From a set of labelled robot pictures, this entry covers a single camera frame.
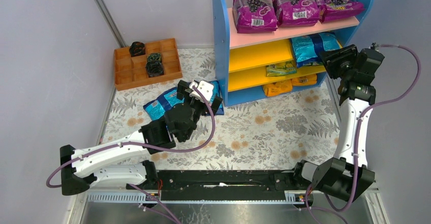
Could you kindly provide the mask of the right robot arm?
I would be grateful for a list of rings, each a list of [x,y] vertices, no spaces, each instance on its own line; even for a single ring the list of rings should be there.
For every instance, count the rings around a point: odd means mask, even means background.
[[[320,165],[302,160],[293,178],[311,184],[312,189],[354,202],[375,180],[366,159],[367,125],[376,101],[371,85],[384,55],[373,48],[361,51],[355,45],[322,51],[319,58],[331,79],[340,79],[341,126],[334,156]]]

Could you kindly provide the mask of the large blue candy bag front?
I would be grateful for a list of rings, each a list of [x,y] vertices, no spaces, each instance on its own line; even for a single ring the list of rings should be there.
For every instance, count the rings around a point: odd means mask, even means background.
[[[319,57],[320,52],[333,51],[341,47],[332,32],[294,37],[291,38],[291,44],[297,68],[320,66],[323,64]]]

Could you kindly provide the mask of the orange mango candy bag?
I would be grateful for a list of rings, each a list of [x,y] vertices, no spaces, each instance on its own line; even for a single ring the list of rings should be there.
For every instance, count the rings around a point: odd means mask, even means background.
[[[264,94],[266,97],[274,97],[279,94],[291,92],[293,90],[293,85],[290,79],[264,84],[262,86]]]

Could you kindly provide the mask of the yellow green Fox's candy bag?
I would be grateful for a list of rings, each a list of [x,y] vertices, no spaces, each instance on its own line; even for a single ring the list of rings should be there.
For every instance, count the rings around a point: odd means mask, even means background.
[[[296,66],[291,61],[284,61],[266,66],[267,77],[286,76],[296,73]]]

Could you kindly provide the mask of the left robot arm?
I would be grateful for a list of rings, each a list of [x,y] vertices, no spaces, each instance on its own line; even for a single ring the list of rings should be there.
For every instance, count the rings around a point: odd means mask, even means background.
[[[222,99],[213,82],[179,81],[175,100],[168,99],[169,109],[139,130],[106,145],[76,149],[71,145],[59,150],[60,188],[64,196],[83,193],[94,186],[131,183],[155,184],[158,181],[154,164],[120,166],[119,163],[140,155],[178,152],[177,143],[189,140],[201,116],[210,116],[215,123]]]

